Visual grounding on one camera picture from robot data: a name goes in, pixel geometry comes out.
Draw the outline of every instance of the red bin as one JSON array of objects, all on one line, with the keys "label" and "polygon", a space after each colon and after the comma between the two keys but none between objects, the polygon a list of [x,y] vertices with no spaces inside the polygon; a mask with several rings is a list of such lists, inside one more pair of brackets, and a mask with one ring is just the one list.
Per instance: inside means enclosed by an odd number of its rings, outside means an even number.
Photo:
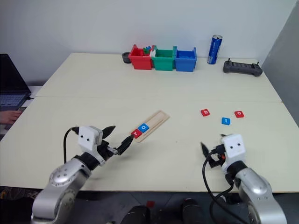
[{"label": "red bin", "polygon": [[150,57],[150,52],[154,49],[152,45],[148,54],[145,54],[142,48],[138,48],[136,44],[129,54],[129,59],[134,67],[134,69],[151,70],[154,67],[153,60]]}]

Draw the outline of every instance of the game controller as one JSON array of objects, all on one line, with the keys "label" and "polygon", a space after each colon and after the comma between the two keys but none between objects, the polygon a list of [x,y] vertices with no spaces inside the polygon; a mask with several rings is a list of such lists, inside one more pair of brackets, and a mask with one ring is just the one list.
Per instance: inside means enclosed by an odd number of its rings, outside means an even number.
[{"label": "game controller", "polygon": [[225,73],[238,72],[244,74],[251,74],[254,75],[255,77],[260,76],[263,72],[263,70],[258,65],[258,63],[257,64],[237,63],[237,62],[232,62],[230,58],[224,62],[223,71]]}]

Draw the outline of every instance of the blue can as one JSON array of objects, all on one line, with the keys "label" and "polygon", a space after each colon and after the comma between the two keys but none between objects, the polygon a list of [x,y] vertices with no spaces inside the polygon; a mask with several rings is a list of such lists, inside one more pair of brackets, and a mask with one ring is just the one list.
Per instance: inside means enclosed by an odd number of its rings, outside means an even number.
[{"label": "blue can", "polygon": [[221,42],[222,42],[222,36],[213,35],[212,42],[211,42],[211,47],[210,47],[210,51],[209,51],[209,57],[207,57],[207,62],[209,64],[215,64],[216,63]]}]

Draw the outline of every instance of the laptop keyboard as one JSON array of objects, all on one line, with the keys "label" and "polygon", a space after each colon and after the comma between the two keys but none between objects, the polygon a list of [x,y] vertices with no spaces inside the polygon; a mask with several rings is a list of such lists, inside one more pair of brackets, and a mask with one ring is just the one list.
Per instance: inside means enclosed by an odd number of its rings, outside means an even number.
[{"label": "laptop keyboard", "polygon": [[26,94],[7,94],[0,95],[1,106],[17,106]]}]

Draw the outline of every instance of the table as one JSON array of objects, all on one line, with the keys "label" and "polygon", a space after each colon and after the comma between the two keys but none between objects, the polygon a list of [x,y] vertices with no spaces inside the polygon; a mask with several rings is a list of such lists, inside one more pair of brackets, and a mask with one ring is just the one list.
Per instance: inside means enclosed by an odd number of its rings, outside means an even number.
[{"label": "table", "polygon": [[[199,110],[211,115],[202,117]],[[107,138],[113,147],[146,117],[162,109],[171,117],[141,143],[94,170],[83,190],[102,191],[206,191],[199,143],[210,149],[220,134],[240,133],[247,149],[246,164],[266,177],[275,192],[299,189],[297,173],[299,129],[280,102],[211,102],[147,99],[146,103],[122,99],[38,97],[1,141],[1,185],[43,188],[52,170],[63,163],[63,136],[71,126],[116,125]],[[242,110],[245,118],[233,112]],[[231,125],[221,124],[221,117]],[[69,134],[67,157],[81,154],[77,135]],[[207,168],[213,191],[227,188],[220,168]]]},{"label": "table", "polygon": [[[120,55],[71,54],[1,141],[0,185],[43,188],[63,163],[63,136],[72,126],[116,125],[107,140],[117,147],[161,109],[169,120],[95,169],[83,190],[206,191],[200,142],[211,149],[220,134],[240,133],[246,164],[274,192],[298,191],[297,125],[265,74],[225,74],[224,60],[209,65],[199,58],[187,73],[134,70]],[[203,117],[199,111],[206,108],[211,115]],[[235,117],[238,110],[244,118]],[[222,117],[231,118],[231,125],[222,125]],[[69,134],[68,159],[81,154],[77,141]],[[227,188],[220,168],[207,168],[206,175],[213,191]]]},{"label": "table", "polygon": [[[280,102],[281,99],[263,73],[226,74],[227,59],[215,65],[198,58],[194,72],[135,70],[120,55],[71,54],[47,81],[37,96],[97,97],[121,99],[176,98],[217,101]],[[232,59],[253,63],[254,59]]]}]

